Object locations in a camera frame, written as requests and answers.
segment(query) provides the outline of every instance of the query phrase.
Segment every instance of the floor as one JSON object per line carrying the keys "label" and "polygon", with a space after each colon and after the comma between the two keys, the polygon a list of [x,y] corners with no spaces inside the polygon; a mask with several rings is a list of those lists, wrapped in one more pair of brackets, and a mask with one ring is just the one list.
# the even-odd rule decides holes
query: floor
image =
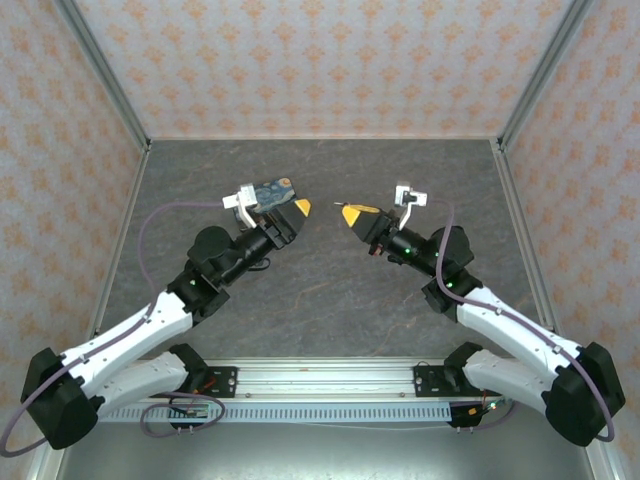
{"label": "floor", "polygon": [[219,424],[165,439],[145,437],[135,424],[99,424],[67,450],[58,479],[592,479],[584,449],[540,419],[521,407],[502,426],[473,435],[424,424],[405,432],[385,424]]}
{"label": "floor", "polygon": [[[420,291],[428,279],[370,257],[333,205],[392,208],[397,180],[455,202],[456,221],[476,256],[470,271],[537,319],[489,141],[159,141],[152,146],[102,329],[149,302],[135,244],[154,208],[172,201],[219,201],[242,183],[285,176],[313,205],[302,234],[271,254],[268,270],[246,274],[229,288],[231,300],[215,316],[173,343],[186,341],[205,358],[443,358],[465,341],[502,353],[433,313]],[[431,204],[416,211],[408,227],[429,236],[445,219],[442,207]],[[150,226],[144,257],[158,284],[181,271],[195,235],[212,224],[237,234],[233,214],[221,209],[171,211]]]}

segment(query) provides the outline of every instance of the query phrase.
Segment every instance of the cable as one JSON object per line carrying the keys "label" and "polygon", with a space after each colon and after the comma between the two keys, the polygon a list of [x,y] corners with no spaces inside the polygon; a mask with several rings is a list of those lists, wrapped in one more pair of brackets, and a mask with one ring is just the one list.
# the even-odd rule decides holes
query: cable
{"label": "cable", "polygon": [[613,439],[615,438],[615,430],[613,426],[613,419],[611,418],[611,412],[609,412],[609,408],[607,407],[607,404],[605,403],[604,398],[602,398],[602,394],[598,390],[598,387],[593,382],[593,380],[591,379],[587,371],[584,369],[584,367],[580,365],[580,362],[578,362],[574,357],[572,357],[564,348],[562,348],[552,339],[546,337],[544,334],[539,332],[533,326],[529,325],[527,321],[521,319],[519,316],[514,315],[511,312],[501,310],[499,307],[495,305],[491,305],[489,303],[479,302],[477,300],[472,300],[470,298],[461,297],[460,295],[456,295],[455,293],[453,293],[451,290],[447,288],[447,286],[445,285],[444,279],[442,278],[442,264],[443,264],[445,252],[447,249],[447,242],[449,241],[449,235],[451,234],[451,229],[453,228],[453,222],[455,219],[455,209],[452,203],[447,202],[445,200],[432,200],[432,201],[435,203],[441,203],[441,204],[447,205],[449,207],[449,218],[447,220],[447,225],[445,226],[445,229],[444,229],[444,234],[442,235],[440,250],[438,252],[438,260],[436,262],[436,281],[438,282],[438,287],[440,288],[440,290],[442,290],[442,292],[444,292],[444,294],[447,295],[449,298],[455,300],[460,304],[468,303],[469,305],[474,305],[476,307],[489,310],[495,313],[496,315],[500,314],[500,315],[506,316],[507,318],[510,318],[521,327],[533,333],[536,337],[538,337],[540,340],[546,343],[550,348],[554,349],[555,351],[558,351],[560,355],[562,355],[565,359],[567,359],[571,363],[571,365],[573,365],[576,371],[584,379],[585,383],[589,387],[589,390],[591,390],[591,393],[593,394],[596,401],[598,402],[598,406],[602,410],[602,414],[604,415],[604,418],[607,424],[607,435],[606,436],[596,435],[596,438],[603,442],[613,441]]}
{"label": "cable", "polygon": [[[504,405],[506,403],[506,399],[501,397],[495,402],[491,402],[486,407],[484,404],[479,406],[479,402],[451,402],[449,405],[451,406],[451,417],[454,419],[465,418],[467,420],[477,419],[484,417],[487,413],[490,413],[496,410],[499,406]],[[469,409],[462,409],[461,407],[471,407]]]}
{"label": "cable", "polygon": [[[516,409],[517,409],[516,402],[512,402],[507,413],[505,413],[501,418],[499,418],[495,422],[491,422],[487,425],[480,425],[478,427],[473,427],[473,428],[462,428],[460,430],[476,432],[478,430],[482,431],[482,430],[488,430],[489,428],[497,427],[499,425],[502,425],[509,418],[511,418],[515,413]],[[341,425],[336,423],[305,423],[305,422],[283,422],[283,423],[288,425],[306,425],[310,427],[333,427],[333,428],[346,428],[346,429],[352,429],[352,430],[375,430],[375,431],[388,431],[388,432],[415,432],[415,431],[432,430],[432,429],[444,428],[444,427],[451,428],[449,425],[442,425],[442,424],[431,425],[428,427],[396,428],[396,427],[369,427],[369,426],[362,426],[362,425]]]}
{"label": "cable", "polygon": [[180,207],[180,208],[218,208],[218,207],[222,207],[222,203],[220,203],[220,202],[216,202],[216,203],[172,202],[172,203],[167,203],[167,204],[161,205],[158,208],[156,208],[153,212],[151,212],[151,214],[146,218],[146,220],[142,224],[142,227],[140,228],[140,233],[138,234],[138,244],[137,244],[138,263],[140,265],[140,271],[142,272],[142,276],[145,278],[145,280],[147,281],[147,283],[151,287],[152,294],[153,294],[151,302],[149,303],[149,306],[147,307],[147,311],[129,329],[125,330],[120,335],[112,338],[110,341],[104,343],[103,345],[100,345],[100,346],[94,348],[93,350],[90,350],[86,355],[84,355],[83,358],[82,357],[76,358],[75,360],[70,362],[68,365],[65,365],[64,367],[62,367],[60,370],[58,370],[56,373],[54,373],[51,377],[49,377],[47,380],[45,380],[42,383],[42,385],[40,385],[38,388],[36,388],[36,390],[31,395],[29,395],[29,397],[27,397],[27,399],[22,404],[20,404],[20,406],[15,410],[15,412],[13,413],[13,415],[11,416],[9,421],[7,422],[7,425],[6,425],[5,429],[4,429],[4,431],[2,432],[2,436],[0,437],[0,456],[5,457],[5,458],[18,457],[20,455],[24,455],[25,453],[30,452],[31,450],[39,447],[40,445],[46,443],[47,439],[46,438],[41,438],[40,440],[36,441],[35,443],[32,443],[31,445],[23,447],[23,448],[21,448],[19,450],[9,451],[7,449],[7,443],[9,441],[9,436],[11,435],[11,432],[13,431],[14,427],[18,423],[18,420],[20,420],[20,417],[22,417],[24,412],[27,411],[27,409],[33,404],[33,402],[40,395],[42,395],[42,393],[45,390],[47,390],[47,388],[49,388],[53,383],[57,382],[60,377],[62,377],[66,373],[68,373],[74,367],[80,365],[83,362],[88,362],[89,359],[91,359],[91,357],[93,357],[94,355],[97,355],[98,353],[102,352],[103,350],[106,350],[107,348],[112,347],[113,345],[115,345],[119,341],[121,341],[124,338],[128,337],[129,335],[131,335],[133,332],[135,332],[138,328],[140,328],[147,321],[147,319],[149,317],[149,314],[151,312],[153,312],[153,309],[155,308],[155,306],[156,306],[156,304],[158,302],[158,295],[160,294],[160,292],[157,290],[156,285],[155,285],[153,279],[151,278],[151,275],[149,275],[149,272],[147,271],[147,269],[144,266],[144,259],[143,259],[143,255],[142,255],[144,234],[146,232],[147,226],[149,225],[149,223],[156,216],[158,216],[159,214],[161,214],[162,212],[164,212],[166,210],[169,210],[171,208],[178,208],[178,207]]}
{"label": "cable", "polygon": [[191,403],[187,404],[187,410],[184,410],[182,408],[176,407],[175,404],[173,403],[174,400],[175,400],[174,398],[170,398],[169,399],[169,403],[167,404],[167,405],[171,405],[171,407],[170,407],[171,410],[173,410],[174,412],[181,413],[182,415],[185,415],[185,416],[189,415],[188,409],[193,405],[193,402],[195,402],[195,400],[193,400]]}
{"label": "cable", "polygon": [[[224,414],[227,411],[227,408],[225,407],[224,403],[222,403],[217,398],[207,397],[206,395],[198,395],[195,393],[181,393],[181,392],[167,392],[167,393],[163,393],[162,395],[166,397],[171,397],[171,398],[192,398],[194,400],[206,400],[220,406],[220,413],[213,420],[209,420],[208,422],[205,422],[202,425],[198,425],[197,427],[189,427],[189,431],[191,433],[197,432],[199,430],[204,430],[205,428],[213,427],[216,423],[218,423],[222,419],[222,417],[224,417]],[[167,437],[173,437],[174,435],[180,435],[180,432],[181,432],[180,429],[174,432],[169,432],[169,433],[155,433],[147,428],[147,424],[145,423],[144,419],[148,415],[148,413],[154,408],[175,409],[176,407],[174,407],[170,403],[154,403],[152,405],[149,405],[147,408],[145,408],[142,411],[142,415],[140,415],[140,429],[142,430],[142,433],[152,438],[167,438]]]}
{"label": "cable", "polygon": [[478,405],[479,403],[481,403],[480,400],[464,400],[460,402],[450,402],[449,405],[452,407],[467,407],[470,405]]}
{"label": "cable", "polygon": [[262,272],[271,266],[271,260],[269,257],[265,257],[260,260],[259,263],[256,263],[253,267],[249,267],[250,272]]}

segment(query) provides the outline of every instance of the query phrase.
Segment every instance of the wall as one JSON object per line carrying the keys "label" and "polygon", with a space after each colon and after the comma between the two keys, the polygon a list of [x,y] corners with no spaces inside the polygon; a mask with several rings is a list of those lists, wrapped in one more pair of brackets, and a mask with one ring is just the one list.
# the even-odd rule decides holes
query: wall
{"label": "wall", "polygon": [[510,163],[560,321],[613,353],[640,472],[640,10],[596,1]]}
{"label": "wall", "polygon": [[158,137],[496,136],[570,0],[80,0]]}
{"label": "wall", "polygon": [[[2,2],[0,47],[4,428],[31,356],[87,337],[140,152],[53,1]],[[32,425],[10,447],[38,438]],[[2,478],[29,462],[0,459]]]}

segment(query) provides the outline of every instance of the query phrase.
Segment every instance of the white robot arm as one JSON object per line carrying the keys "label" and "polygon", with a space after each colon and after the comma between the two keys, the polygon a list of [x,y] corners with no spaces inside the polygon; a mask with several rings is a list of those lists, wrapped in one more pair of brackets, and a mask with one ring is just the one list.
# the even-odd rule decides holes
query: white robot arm
{"label": "white robot arm", "polygon": [[[347,225],[369,244],[369,254],[387,253],[390,262],[431,277],[422,291],[433,310],[483,334],[515,357],[500,358],[468,342],[445,360],[447,371],[438,379],[440,385],[445,381],[459,389],[464,383],[499,392],[544,414],[576,445],[602,439],[600,431],[605,426],[611,430],[611,416],[625,403],[609,352],[597,343],[582,347],[562,338],[502,302],[466,270],[474,257],[461,227],[449,225],[428,239],[406,228],[409,208],[425,205],[426,198],[399,183],[395,204],[406,207],[400,217],[393,210],[341,205]],[[419,378],[417,393],[440,390],[429,385],[429,378]]]}
{"label": "white robot arm", "polygon": [[295,200],[251,215],[246,207],[252,203],[251,185],[224,199],[225,207],[238,208],[249,230],[235,240],[219,226],[202,230],[187,252],[184,270],[153,305],[60,355],[47,348],[31,359],[22,402],[30,399],[26,410],[54,449],[74,444],[99,417],[122,406],[164,392],[193,393],[203,387],[208,367],[186,344],[127,367],[213,315],[229,299],[224,287],[272,250],[291,243],[311,209],[308,200]]}

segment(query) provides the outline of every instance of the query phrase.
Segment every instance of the gray mat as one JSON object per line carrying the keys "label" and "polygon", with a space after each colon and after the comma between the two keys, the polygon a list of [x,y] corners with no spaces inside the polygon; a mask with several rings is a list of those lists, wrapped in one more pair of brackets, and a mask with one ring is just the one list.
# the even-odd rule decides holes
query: gray mat
{"label": "gray mat", "polygon": [[[289,177],[312,202],[302,234],[270,255],[271,267],[247,273],[231,300],[182,338],[203,357],[445,357],[469,340],[502,351],[433,313],[420,289],[428,282],[407,266],[370,257],[334,201],[392,208],[396,180],[456,204],[456,223],[471,241],[469,270],[498,296],[537,319],[522,257],[488,141],[265,140],[163,141],[153,144],[103,320],[103,330],[149,302],[135,255],[141,223],[171,201],[217,201],[247,182]],[[408,227],[425,236],[446,211],[419,209]],[[158,284],[182,269],[204,227],[237,234],[224,210],[180,210],[149,228],[145,258]]]}

